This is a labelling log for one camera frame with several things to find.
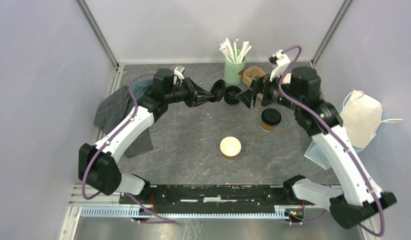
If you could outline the light blue paper bag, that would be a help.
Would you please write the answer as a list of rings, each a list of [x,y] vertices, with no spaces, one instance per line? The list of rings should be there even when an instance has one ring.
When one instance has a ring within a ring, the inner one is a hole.
[[[382,104],[361,90],[353,90],[345,97],[340,116],[355,152],[367,147],[382,123],[403,121],[402,118],[382,119],[382,114]]]

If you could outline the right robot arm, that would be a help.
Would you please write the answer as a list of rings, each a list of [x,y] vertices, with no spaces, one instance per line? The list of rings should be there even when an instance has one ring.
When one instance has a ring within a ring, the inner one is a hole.
[[[378,216],[380,230],[384,231],[384,210],[397,198],[382,190],[362,164],[339,112],[321,97],[321,78],[316,70],[297,67],[289,81],[270,74],[257,76],[236,98],[252,108],[258,96],[263,107],[276,103],[293,111],[296,122],[322,150],[340,183],[335,189],[296,175],[283,183],[283,200],[288,204],[304,200],[318,205],[344,229]]]

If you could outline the cardboard cup carrier tray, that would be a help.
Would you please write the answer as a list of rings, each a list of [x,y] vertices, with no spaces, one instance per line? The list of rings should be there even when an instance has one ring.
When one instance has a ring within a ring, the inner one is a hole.
[[[242,82],[248,87],[249,90],[252,90],[251,84],[254,80],[260,80],[258,84],[257,97],[263,99],[263,90],[265,86],[267,73],[258,66],[247,67],[243,70],[241,75]]]

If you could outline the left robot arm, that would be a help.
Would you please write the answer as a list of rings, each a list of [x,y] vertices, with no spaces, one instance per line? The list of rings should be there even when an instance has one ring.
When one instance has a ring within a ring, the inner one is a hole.
[[[81,194],[90,200],[98,194],[128,193],[139,204],[146,203],[151,191],[146,180],[135,174],[123,174],[118,161],[126,149],[168,110],[170,104],[183,102],[189,108],[219,102],[226,91],[225,81],[217,80],[209,91],[176,70],[161,68],[153,75],[152,86],[128,115],[105,137],[79,149],[78,174]]]

